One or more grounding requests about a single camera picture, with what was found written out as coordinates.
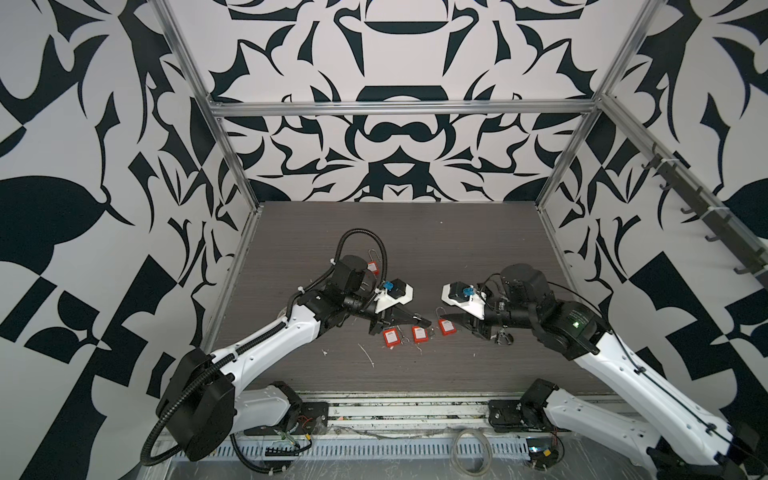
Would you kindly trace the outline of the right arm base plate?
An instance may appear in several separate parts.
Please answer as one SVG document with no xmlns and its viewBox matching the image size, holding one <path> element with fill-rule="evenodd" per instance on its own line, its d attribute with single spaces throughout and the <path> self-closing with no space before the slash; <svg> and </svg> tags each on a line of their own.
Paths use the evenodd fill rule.
<svg viewBox="0 0 768 480">
<path fill-rule="evenodd" d="M 545 413 L 545 401 L 490 400 L 487 406 L 487 420 L 496 433 L 554 433 L 557 429 Z"/>
</svg>

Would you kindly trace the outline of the red padlock with white label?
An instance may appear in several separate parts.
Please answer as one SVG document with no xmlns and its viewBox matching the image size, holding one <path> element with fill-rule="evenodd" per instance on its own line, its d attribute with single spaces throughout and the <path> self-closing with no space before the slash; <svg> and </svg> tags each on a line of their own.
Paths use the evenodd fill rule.
<svg viewBox="0 0 768 480">
<path fill-rule="evenodd" d="M 447 311 L 443 307 L 437 307 L 435 309 L 436 319 L 438 321 L 438 327 L 443 336 L 453 335 L 457 332 L 453 322 L 448 319 Z"/>
</svg>

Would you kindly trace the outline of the bunch of keys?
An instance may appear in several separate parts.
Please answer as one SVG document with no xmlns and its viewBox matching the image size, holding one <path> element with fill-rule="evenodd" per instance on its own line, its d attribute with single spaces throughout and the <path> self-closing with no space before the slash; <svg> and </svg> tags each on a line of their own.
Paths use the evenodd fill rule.
<svg viewBox="0 0 768 480">
<path fill-rule="evenodd" d="M 491 341 L 496 345 L 511 346 L 514 344 L 514 336 L 504 330 L 491 335 Z"/>
</svg>

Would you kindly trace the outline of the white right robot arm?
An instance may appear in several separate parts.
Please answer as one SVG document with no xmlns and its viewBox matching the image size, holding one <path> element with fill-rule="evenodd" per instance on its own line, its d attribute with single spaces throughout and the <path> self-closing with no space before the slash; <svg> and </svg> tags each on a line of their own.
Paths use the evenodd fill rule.
<svg viewBox="0 0 768 480">
<path fill-rule="evenodd" d="M 556 297 L 545 275 L 528 264 L 498 274 L 500 287 L 453 282 L 442 301 L 456 308 L 447 320 L 473 335 L 499 341 L 526 329 L 545 348 L 590 372 L 638 414 L 628 418 L 537 379 L 512 403 L 490 405 L 498 432 L 515 426 L 554 434 L 574 432 L 646 468 L 658 479 L 746 479 L 757 462 L 758 434 L 733 426 L 684 395 L 633 352 L 610 323 L 584 303 Z"/>
</svg>

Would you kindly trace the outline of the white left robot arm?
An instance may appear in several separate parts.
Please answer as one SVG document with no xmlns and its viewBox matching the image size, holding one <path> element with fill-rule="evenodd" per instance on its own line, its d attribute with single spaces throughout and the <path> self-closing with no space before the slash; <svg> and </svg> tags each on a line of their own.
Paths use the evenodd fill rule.
<svg viewBox="0 0 768 480">
<path fill-rule="evenodd" d="M 141 465 L 154 466 L 178 453 L 197 461 L 252 428 L 289 433 L 302 408 L 295 391 L 274 382 L 243 399 L 245 389 L 350 317 L 368 321 L 371 335 L 400 325 L 428 329 L 430 321 L 407 307 L 413 297 L 411 285 L 389 278 L 378 235 L 365 228 L 344 232 L 329 269 L 293 293 L 274 321 L 212 353 L 195 348 L 182 357 L 156 408 L 158 420 L 141 448 Z"/>
</svg>

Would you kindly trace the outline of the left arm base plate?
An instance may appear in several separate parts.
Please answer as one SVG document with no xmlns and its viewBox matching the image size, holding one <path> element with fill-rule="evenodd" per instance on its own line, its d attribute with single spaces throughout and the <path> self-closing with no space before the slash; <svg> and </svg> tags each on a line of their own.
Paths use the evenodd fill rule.
<svg viewBox="0 0 768 480">
<path fill-rule="evenodd" d="M 244 434 L 247 436 L 267 436 L 280 433 L 290 435 L 313 434 L 327 426 L 329 407 L 328 402 L 304 402 L 300 407 L 291 407 L 286 417 L 277 425 L 246 429 Z"/>
</svg>

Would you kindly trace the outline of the green lit circuit board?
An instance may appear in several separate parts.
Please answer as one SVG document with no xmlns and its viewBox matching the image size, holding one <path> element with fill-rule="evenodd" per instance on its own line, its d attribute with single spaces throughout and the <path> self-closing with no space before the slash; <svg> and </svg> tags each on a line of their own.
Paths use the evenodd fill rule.
<svg viewBox="0 0 768 480">
<path fill-rule="evenodd" d="M 549 471 L 564 458 L 563 445 L 554 436 L 528 437 L 526 465 L 536 471 Z"/>
</svg>

